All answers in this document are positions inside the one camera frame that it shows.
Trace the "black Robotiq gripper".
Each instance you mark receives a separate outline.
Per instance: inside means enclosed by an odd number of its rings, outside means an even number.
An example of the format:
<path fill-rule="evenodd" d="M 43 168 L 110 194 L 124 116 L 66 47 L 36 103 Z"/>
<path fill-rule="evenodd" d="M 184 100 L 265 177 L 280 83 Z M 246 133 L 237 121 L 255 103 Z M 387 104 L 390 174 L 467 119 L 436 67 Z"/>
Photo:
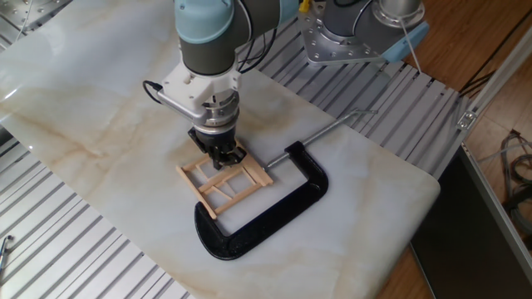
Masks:
<path fill-rule="evenodd" d="M 232 128 L 224 133 L 207 134 L 192 127 L 188 135 L 203 153 L 212 155 L 214 168 L 220 170 L 241 163 L 247 155 L 246 150 L 236 143 L 235 132 Z"/>

